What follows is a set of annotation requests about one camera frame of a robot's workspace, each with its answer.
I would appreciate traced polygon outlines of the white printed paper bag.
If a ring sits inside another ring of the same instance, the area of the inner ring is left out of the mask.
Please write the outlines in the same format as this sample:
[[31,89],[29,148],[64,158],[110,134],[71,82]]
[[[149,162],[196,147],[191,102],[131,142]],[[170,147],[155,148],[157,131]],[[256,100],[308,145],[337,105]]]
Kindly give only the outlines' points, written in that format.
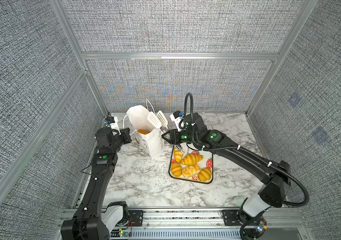
[[138,105],[128,109],[123,118],[123,127],[128,118],[133,130],[130,133],[135,140],[154,159],[165,150],[165,143],[162,139],[162,124],[155,115],[152,103],[146,99],[146,106]]

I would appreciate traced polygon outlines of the sugared fake pastry bottom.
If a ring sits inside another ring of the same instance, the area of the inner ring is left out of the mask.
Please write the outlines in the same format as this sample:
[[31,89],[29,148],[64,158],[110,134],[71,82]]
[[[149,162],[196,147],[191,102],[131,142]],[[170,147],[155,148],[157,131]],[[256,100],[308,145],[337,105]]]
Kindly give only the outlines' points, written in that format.
[[187,166],[185,168],[182,168],[182,176],[184,178],[191,178],[195,175],[198,175],[200,170],[201,170],[201,168],[197,164],[190,165],[190,166]]

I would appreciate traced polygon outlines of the striped fake croissant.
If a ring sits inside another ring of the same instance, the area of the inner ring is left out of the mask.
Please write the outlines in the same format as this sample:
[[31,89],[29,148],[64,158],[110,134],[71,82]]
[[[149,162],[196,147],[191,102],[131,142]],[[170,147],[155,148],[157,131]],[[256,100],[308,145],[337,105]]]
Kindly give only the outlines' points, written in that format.
[[173,149],[173,159],[179,163],[182,160],[182,158],[183,158],[183,152],[179,151],[177,148],[174,148]]

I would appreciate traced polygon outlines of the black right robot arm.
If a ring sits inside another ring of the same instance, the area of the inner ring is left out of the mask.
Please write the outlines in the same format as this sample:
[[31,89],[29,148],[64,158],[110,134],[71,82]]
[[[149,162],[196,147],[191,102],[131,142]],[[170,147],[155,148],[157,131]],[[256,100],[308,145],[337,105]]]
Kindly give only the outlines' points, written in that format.
[[237,144],[226,134],[208,129],[198,113],[184,116],[176,111],[170,115],[170,120],[176,128],[167,130],[162,138],[173,146],[169,167],[171,177],[210,183],[213,179],[213,155],[218,155],[262,182],[258,193],[241,205],[241,216],[256,217],[270,207],[280,208],[288,204],[285,197],[292,181],[288,163],[269,161]]

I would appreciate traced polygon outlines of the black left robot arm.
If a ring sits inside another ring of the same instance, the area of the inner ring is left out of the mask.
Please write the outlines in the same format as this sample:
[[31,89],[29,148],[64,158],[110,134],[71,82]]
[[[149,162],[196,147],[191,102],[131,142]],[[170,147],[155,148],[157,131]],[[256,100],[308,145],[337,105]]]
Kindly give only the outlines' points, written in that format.
[[117,165],[118,151],[132,142],[130,129],[118,131],[104,127],[95,137],[98,145],[91,162],[90,181],[74,216],[61,226],[63,240],[109,240],[117,223],[128,217],[127,204],[122,201],[107,207],[108,223],[102,221],[102,206]]

